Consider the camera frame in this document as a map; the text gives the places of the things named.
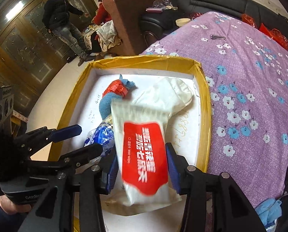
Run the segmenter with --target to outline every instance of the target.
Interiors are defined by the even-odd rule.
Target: black leather sofa
[[[241,19],[242,14],[254,18],[259,27],[263,23],[269,29],[279,29],[288,39],[287,18],[274,13],[265,6],[252,0],[171,0],[178,10],[164,10],[162,13],[145,13],[139,24],[147,45],[160,40],[178,27],[175,20],[189,17],[191,13],[217,11]]]

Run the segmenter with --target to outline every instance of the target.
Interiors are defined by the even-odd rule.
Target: red jacket
[[[100,25],[101,23],[106,23],[108,21],[111,21],[112,17],[109,13],[105,10],[103,7],[103,4],[100,3],[99,9],[96,11],[96,16],[92,19],[94,24]]]

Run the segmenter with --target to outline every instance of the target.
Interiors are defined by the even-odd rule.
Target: blue plastic wrapper
[[[91,145],[93,143],[98,143],[102,145],[103,152],[101,157],[106,156],[110,153],[115,145],[114,141],[114,131],[112,124],[112,116],[109,115],[101,124],[94,130],[90,131],[84,142],[84,146]]]

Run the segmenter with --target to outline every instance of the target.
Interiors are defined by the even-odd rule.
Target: blue gripper pad
[[[180,193],[180,174],[178,172],[178,169],[175,164],[175,158],[173,156],[176,156],[176,152],[172,146],[171,143],[166,143],[166,151],[167,151],[167,165],[168,165],[168,171],[171,178],[171,182],[173,185],[173,188],[176,190],[176,192]]]
[[[53,131],[48,139],[49,141],[57,143],[57,142],[66,140],[68,138],[73,138],[77,135],[80,135],[81,132],[82,132],[82,128],[79,125],[71,125],[71,126]]]
[[[110,193],[111,190],[114,188],[117,174],[118,174],[118,160],[117,160],[117,155],[115,155],[115,158],[113,160],[113,163],[110,167],[110,170],[107,176],[108,178],[107,178],[106,190],[108,193]]]

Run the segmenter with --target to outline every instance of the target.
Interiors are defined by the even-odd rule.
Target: blue sleeve
[[[25,219],[23,214],[8,215],[0,207],[0,232],[16,232]]]

